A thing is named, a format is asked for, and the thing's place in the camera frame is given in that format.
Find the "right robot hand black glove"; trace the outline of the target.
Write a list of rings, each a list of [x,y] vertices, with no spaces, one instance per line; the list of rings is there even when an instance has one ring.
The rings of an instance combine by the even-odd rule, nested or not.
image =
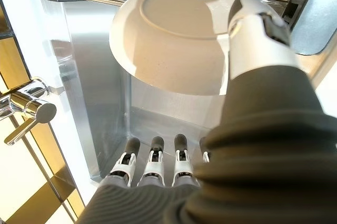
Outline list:
[[[122,188],[106,177],[78,223],[336,223],[336,118],[324,113],[262,0],[235,0],[220,123],[204,139],[200,187]]]

